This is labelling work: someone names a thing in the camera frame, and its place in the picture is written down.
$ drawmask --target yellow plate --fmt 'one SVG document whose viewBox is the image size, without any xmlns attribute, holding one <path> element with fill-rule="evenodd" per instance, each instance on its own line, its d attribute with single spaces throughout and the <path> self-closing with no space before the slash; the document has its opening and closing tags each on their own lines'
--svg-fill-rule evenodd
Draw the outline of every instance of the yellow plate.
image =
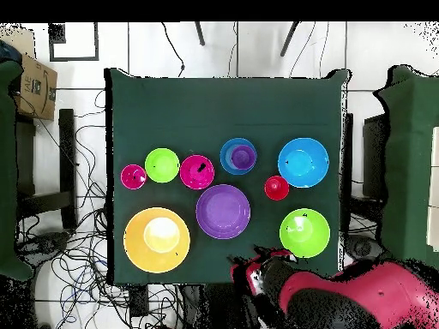
<svg viewBox="0 0 439 329">
<path fill-rule="evenodd" d="M 175 248 L 167 253 L 158 253 L 148 247 L 143 233 L 148 222 L 154 218 L 170 218 L 177 224 L 180 238 Z M 128 258 L 145 272 L 169 272 L 180 265 L 189 252 L 190 236 L 186 223 L 169 209 L 154 207 L 138 212 L 127 224 L 123 234 L 123 246 Z"/>
</svg>

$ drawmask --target plate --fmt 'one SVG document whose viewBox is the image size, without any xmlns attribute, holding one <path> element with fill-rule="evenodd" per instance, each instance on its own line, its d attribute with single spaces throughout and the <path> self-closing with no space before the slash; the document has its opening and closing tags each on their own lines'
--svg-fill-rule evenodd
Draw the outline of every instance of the plate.
<svg viewBox="0 0 439 329">
<path fill-rule="evenodd" d="M 168 218 L 178 228 L 177 245 L 165 253 L 152 250 L 145 242 L 147 225 L 156 218 Z M 138 212 L 127 224 L 123 246 L 129 260 L 145 272 L 168 272 L 180 265 L 189 252 L 190 236 L 186 223 L 175 212 L 153 207 Z"/>
<path fill-rule="evenodd" d="M 278 168 L 280 175 L 293 187 L 314 187 L 328 172 L 328 152 L 317 140 L 294 139 L 280 152 Z"/>
<path fill-rule="evenodd" d="M 225 240 L 238 236 L 250 220 L 250 204 L 238 188 L 228 184 L 207 189 L 196 203 L 196 220 L 209 236 Z"/>
</svg>

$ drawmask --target cardboard box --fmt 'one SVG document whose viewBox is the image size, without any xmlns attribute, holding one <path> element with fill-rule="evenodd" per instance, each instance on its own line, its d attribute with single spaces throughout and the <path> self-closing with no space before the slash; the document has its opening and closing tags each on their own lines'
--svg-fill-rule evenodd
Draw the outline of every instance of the cardboard box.
<svg viewBox="0 0 439 329">
<path fill-rule="evenodd" d="M 21 97 L 15 96 L 18 113 L 53 121 L 57 96 L 57 72 L 26 54 L 23 54 L 22 67 Z"/>
<path fill-rule="evenodd" d="M 21 54 L 36 58 L 32 30 L 23 27 L 0 27 L 0 40 L 12 45 Z"/>
</svg>

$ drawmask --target table leg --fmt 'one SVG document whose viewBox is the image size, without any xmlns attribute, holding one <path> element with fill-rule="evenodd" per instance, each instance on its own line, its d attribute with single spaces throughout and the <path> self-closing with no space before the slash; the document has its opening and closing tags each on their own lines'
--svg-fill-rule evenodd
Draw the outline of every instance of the table leg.
<svg viewBox="0 0 439 329">
<path fill-rule="evenodd" d="M 200 40 L 200 45 L 205 45 L 204 38 L 202 36 L 201 25 L 199 21 L 195 22 L 196 32 L 198 33 L 198 39 Z"/>
<path fill-rule="evenodd" d="M 283 57 L 286 53 L 286 50 L 288 49 L 288 45 L 290 45 L 290 41 L 292 40 L 292 35 L 296 31 L 296 28 L 298 27 L 298 23 L 300 21 L 294 21 L 292 23 L 292 27 L 290 28 L 290 31 L 288 32 L 288 35 L 286 36 L 284 46 L 282 47 L 282 51 L 280 51 L 280 56 Z"/>
</svg>

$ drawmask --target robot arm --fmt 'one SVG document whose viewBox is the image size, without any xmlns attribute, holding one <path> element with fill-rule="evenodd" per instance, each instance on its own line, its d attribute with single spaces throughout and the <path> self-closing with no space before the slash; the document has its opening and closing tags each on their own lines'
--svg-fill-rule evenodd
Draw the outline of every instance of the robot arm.
<svg viewBox="0 0 439 329">
<path fill-rule="evenodd" d="M 255 251 L 254 259 L 233 260 L 232 279 L 271 328 L 439 329 L 438 291 L 407 264 L 365 260 L 322 278 L 295 270 L 288 250 Z"/>
</svg>

